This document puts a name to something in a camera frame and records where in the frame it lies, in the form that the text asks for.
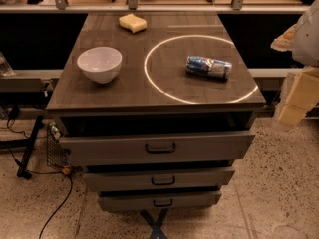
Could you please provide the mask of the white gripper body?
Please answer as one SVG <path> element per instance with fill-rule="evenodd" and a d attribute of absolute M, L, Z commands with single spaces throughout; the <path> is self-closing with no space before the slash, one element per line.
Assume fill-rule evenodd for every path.
<path fill-rule="evenodd" d="M 297 21 L 292 57 L 305 66 L 319 66 L 319 0 L 315 0 Z"/>

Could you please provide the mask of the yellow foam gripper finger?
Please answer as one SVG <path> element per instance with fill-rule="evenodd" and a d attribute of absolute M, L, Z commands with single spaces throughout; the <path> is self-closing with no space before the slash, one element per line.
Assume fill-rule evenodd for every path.
<path fill-rule="evenodd" d="M 279 52 L 291 51 L 296 25 L 291 26 L 282 35 L 275 38 L 270 45 L 270 48 Z"/>
<path fill-rule="evenodd" d="M 275 108 L 275 127 L 297 127 L 306 114 L 319 103 L 319 68 L 304 67 L 300 72 L 289 73 Z"/>

